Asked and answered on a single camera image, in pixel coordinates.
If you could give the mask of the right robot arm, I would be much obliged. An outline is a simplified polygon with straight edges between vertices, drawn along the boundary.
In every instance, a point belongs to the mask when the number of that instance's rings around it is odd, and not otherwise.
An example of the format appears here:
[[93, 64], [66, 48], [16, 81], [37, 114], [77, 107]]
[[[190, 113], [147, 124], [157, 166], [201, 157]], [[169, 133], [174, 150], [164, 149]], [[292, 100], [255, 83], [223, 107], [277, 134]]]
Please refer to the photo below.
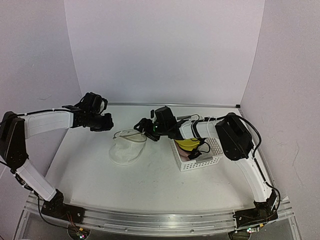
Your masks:
[[142, 118], [133, 128], [154, 142], [162, 136], [171, 139], [183, 170], [193, 169], [197, 164], [204, 166], [215, 159], [210, 141], [216, 140], [219, 154], [240, 168], [253, 194], [254, 207], [233, 215], [236, 228], [241, 229], [276, 220], [281, 201], [280, 191], [268, 183], [258, 163], [259, 145], [253, 143], [247, 127], [254, 126], [234, 112], [220, 117], [199, 114], [177, 117], [168, 106], [163, 106], [152, 110], [150, 118]]

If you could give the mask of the white mesh laundry bag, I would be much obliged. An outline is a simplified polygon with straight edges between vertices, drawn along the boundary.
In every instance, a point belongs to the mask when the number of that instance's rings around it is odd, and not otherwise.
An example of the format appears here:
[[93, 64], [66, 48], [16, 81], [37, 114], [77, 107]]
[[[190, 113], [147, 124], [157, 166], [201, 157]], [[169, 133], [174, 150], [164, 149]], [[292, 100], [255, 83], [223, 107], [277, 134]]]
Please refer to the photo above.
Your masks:
[[147, 137], [134, 129], [117, 131], [112, 139], [113, 145], [108, 154], [110, 160], [120, 166], [127, 166], [136, 162], [147, 142]]

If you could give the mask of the white perforated plastic basket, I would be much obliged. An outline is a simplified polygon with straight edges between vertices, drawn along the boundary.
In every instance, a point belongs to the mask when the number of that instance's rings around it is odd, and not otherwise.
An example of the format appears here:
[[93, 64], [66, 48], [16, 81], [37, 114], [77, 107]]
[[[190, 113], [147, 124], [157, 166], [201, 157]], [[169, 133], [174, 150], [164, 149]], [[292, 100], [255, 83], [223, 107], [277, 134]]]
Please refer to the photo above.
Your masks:
[[170, 145], [181, 172], [216, 165], [224, 155], [216, 138], [189, 139], [180, 141], [180, 144], [170, 140]]

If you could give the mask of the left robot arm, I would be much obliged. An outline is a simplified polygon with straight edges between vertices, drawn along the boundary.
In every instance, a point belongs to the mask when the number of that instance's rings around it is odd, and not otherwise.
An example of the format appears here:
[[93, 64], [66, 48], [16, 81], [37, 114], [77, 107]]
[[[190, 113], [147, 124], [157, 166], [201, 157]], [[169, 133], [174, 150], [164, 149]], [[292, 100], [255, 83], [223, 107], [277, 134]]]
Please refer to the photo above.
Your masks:
[[17, 182], [32, 192], [39, 201], [42, 216], [80, 224], [85, 209], [66, 202], [65, 193], [46, 178], [47, 170], [38, 167], [41, 157], [54, 157], [58, 144], [41, 137], [50, 133], [86, 128], [90, 132], [110, 131], [113, 119], [106, 112], [108, 100], [88, 92], [78, 103], [31, 112], [7, 111], [0, 122], [1, 163]]

